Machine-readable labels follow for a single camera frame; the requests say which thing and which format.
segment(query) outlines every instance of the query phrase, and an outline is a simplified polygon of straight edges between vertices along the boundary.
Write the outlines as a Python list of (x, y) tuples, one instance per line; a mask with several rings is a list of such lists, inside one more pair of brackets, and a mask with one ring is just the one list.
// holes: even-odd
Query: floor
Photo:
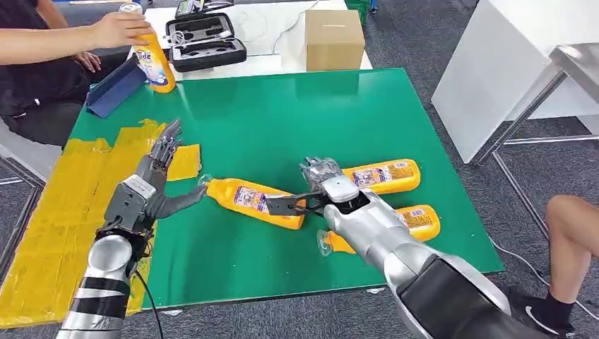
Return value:
[[(155, 0), (154, 6), (171, 3)], [(366, 50), (376, 68), (405, 67), (490, 236), (528, 259), (547, 278), (547, 242), (497, 164), (490, 160), (484, 167), (464, 165), (430, 103), (474, 5), (475, 0), (379, 0), (380, 11), (369, 17), (364, 29)], [(527, 122), (519, 134), (575, 133), (588, 132), (577, 119), (565, 118)], [(599, 206), (599, 186), (594, 184), (599, 177), (599, 143), (507, 146), (501, 154), (540, 213), (545, 212), (544, 205), (554, 194), (576, 194)], [(0, 188), (0, 239), (19, 211), (22, 195), (19, 186), (12, 191)], [(522, 263), (500, 256), (506, 271), (491, 277), (493, 281), (545, 296), (546, 289)], [(598, 261), (588, 273), (579, 300), (599, 314)], [(189, 307), (176, 316), (161, 314), (161, 319), (166, 338), (412, 338), (398, 320), (388, 292), (371, 295), (355, 291)], [(571, 320), (578, 332), (599, 338), (599, 323), (578, 307)], [(56, 331), (57, 325), (4, 330), (0, 338), (53, 338)], [(157, 338), (153, 315), (127, 318), (123, 337)]]

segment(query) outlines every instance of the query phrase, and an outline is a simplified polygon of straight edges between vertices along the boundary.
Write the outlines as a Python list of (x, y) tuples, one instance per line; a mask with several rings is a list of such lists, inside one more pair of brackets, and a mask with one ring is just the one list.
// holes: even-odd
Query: robotic hand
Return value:
[(510, 317), (505, 295), (463, 259), (414, 239), (390, 205), (359, 189), (331, 158), (300, 165), (309, 194), (267, 198), (272, 215), (313, 212), (385, 277), (401, 319), (420, 338), (546, 338)]
[(164, 194), (168, 167), (181, 143), (180, 121), (168, 124), (135, 174), (119, 182), (96, 232), (88, 267), (57, 338), (120, 338), (131, 275), (146, 255), (155, 220), (200, 201), (206, 188), (182, 196)]

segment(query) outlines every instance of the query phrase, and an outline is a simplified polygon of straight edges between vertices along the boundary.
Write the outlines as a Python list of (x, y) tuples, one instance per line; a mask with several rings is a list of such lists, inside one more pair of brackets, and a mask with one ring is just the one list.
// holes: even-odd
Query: open case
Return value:
[[(178, 32), (177, 41), (171, 41), (173, 32)], [(166, 33), (172, 44), (169, 59), (178, 72), (236, 64), (247, 59), (247, 50), (235, 38), (233, 24), (225, 13), (197, 11), (177, 16), (167, 23)]]

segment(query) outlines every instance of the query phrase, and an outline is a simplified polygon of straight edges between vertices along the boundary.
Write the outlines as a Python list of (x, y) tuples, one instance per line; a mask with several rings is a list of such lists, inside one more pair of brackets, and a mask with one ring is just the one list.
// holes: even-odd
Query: yellow bottle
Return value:
[[(410, 234), (418, 241), (426, 242), (441, 231), (439, 217), (429, 205), (399, 208), (396, 212), (408, 226)], [(321, 253), (325, 256), (331, 251), (355, 254), (351, 246), (333, 231), (321, 230), (316, 236)]]
[(268, 214), (266, 195), (282, 194), (290, 196), (290, 193), (241, 179), (212, 179), (206, 185), (208, 186), (206, 195), (216, 200), (224, 208), (290, 230), (298, 230), (302, 226), (302, 221), (304, 221), (303, 215)]
[(358, 187), (368, 187), (376, 194), (405, 192), (420, 184), (420, 170), (414, 160), (379, 162), (341, 170)]
[[(131, 3), (122, 5), (119, 11), (142, 13), (143, 9), (140, 4)], [(135, 38), (149, 42), (148, 46), (133, 46), (133, 49), (141, 69), (148, 78), (150, 88), (159, 93), (170, 92), (174, 88), (175, 80), (156, 33), (139, 35)]]

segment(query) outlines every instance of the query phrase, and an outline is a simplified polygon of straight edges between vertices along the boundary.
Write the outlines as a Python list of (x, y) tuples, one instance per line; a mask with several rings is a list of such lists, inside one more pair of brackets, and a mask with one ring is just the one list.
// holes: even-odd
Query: shoe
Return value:
[(588, 339), (586, 335), (577, 333), (571, 324), (567, 324), (564, 328), (551, 328), (538, 320), (535, 316), (538, 313), (535, 310), (545, 306), (545, 299), (531, 297), (514, 286), (510, 287), (508, 291), (504, 291), (504, 293), (509, 300), (511, 316), (524, 325), (546, 334), (549, 338)]

